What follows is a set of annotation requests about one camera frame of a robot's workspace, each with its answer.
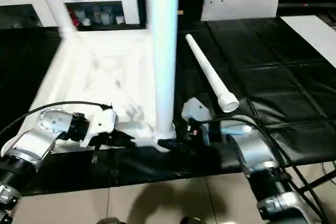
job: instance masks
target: black table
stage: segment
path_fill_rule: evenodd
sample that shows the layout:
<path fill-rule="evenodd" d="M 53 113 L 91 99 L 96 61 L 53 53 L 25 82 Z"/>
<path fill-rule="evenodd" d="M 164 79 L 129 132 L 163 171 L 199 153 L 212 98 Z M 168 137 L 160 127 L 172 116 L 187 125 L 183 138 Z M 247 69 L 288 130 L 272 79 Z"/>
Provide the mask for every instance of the black table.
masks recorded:
<path fill-rule="evenodd" d="M 198 98 L 212 115 L 224 116 L 185 40 L 190 33 L 240 101 L 239 108 L 225 116 L 253 118 L 297 165 L 336 159 L 336 69 L 282 19 L 180 24 L 178 30 L 174 110 L 178 136 L 185 126 L 182 106 L 189 98 Z M 0 72 L 5 105 L 0 126 L 4 126 L 28 110 L 60 39 L 50 28 L 0 33 L 7 37 L 0 47 L 8 55 L 2 64 L 8 67 Z M 17 129 L 2 138 L 2 144 Z M 159 153 L 150 147 L 104 150 L 96 164 L 91 163 L 91 151 L 50 155 L 25 194 L 240 172 L 234 152 L 219 137 L 211 143 L 196 156 Z"/>

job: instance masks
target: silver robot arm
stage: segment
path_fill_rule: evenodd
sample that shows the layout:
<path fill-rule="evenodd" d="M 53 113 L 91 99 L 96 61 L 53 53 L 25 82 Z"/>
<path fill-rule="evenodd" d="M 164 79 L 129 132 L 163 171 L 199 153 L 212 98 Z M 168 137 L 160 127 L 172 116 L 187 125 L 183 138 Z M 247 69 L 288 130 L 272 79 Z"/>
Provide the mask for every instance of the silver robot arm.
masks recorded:
<path fill-rule="evenodd" d="M 81 113 L 70 114 L 60 108 L 42 111 L 35 126 L 19 136 L 0 159 L 0 223 L 11 222 L 5 210 L 16 205 L 19 192 L 53 151 L 56 140 L 71 139 L 86 147 L 98 134 L 111 133 L 116 121 L 112 109 L 93 114 L 90 121 Z"/>
<path fill-rule="evenodd" d="M 244 119 L 255 124 L 248 117 Z M 241 122 L 221 121 L 220 124 L 223 140 L 234 146 L 263 220 L 313 224 L 309 209 L 298 193 L 292 191 L 289 185 L 291 177 L 280 169 L 265 136 Z"/>

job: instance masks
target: tiled floor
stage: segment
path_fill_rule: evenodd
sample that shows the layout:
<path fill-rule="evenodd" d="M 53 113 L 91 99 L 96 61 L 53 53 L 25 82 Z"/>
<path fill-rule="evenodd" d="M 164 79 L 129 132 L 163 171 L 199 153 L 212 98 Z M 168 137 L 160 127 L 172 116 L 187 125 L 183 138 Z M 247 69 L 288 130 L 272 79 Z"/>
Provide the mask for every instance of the tiled floor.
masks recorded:
<path fill-rule="evenodd" d="M 310 181 L 322 174 L 319 164 L 300 170 Z M 297 177 L 293 178 L 300 185 Z M 336 185 L 327 182 L 317 187 L 316 193 L 331 223 L 336 223 Z M 190 216 L 210 224 L 263 224 L 255 204 L 243 174 L 228 174 L 26 197 L 15 210 L 13 223 L 95 224 L 108 216 L 127 224 L 178 224 Z"/>

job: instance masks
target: white vertical pole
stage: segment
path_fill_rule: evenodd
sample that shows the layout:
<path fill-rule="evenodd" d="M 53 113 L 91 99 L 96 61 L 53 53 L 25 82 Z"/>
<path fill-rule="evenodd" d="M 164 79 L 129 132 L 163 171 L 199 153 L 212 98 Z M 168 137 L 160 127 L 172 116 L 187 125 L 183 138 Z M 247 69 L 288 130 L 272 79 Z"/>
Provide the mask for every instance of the white vertical pole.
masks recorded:
<path fill-rule="evenodd" d="M 73 35 L 77 29 L 72 23 L 65 4 L 61 0 L 47 0 L 47 2 L 56 19 L 61 37 Z"/>
<path fill-rule="evenodd" d="M 154 44 L 156 140 L 176 137 L 172 122 L 178 3 L 179 0 L 150 0 Z"/>

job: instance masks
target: white tube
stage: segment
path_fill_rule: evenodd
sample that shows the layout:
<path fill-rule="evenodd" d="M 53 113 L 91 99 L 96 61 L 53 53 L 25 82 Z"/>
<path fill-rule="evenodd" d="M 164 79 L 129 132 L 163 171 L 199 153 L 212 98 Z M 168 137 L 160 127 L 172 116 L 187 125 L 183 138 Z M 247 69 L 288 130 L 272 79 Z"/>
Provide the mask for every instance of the white tube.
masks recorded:
<path fill-rule="evenodd" d="M 61 0 L 47 0 L 51 11 L 58 24 L 58 30 L 62 37 L 73 35 L 77 29 L 73 25 L 68 10 Z"/>
<path fill-rule="evenodd" d="M 177 9 L 179 0 L 151 0 L 154 44 L 155 112 L 154 137 L 176 136 L 173 127 Z"/>
<path fill-rule="evenodd" d="M 187 34 L 185 36 L 189 43 L 191 50 L 193 51 L 199 65 L 201 66 L 206 78 L 208 79 L 212 89 L 214 90 L 216 96 L 218 97 L 218 104 L 220 108 L 225 112 L 234 111 L 239 106 L 239 102 L 234 94 L 232 94 L 224 85 L 214 68 L 211 66 L 210 62 L 205 57 L 202 50 L 199 48 L 198 44 L 194 40 L 193 36 Z"/>

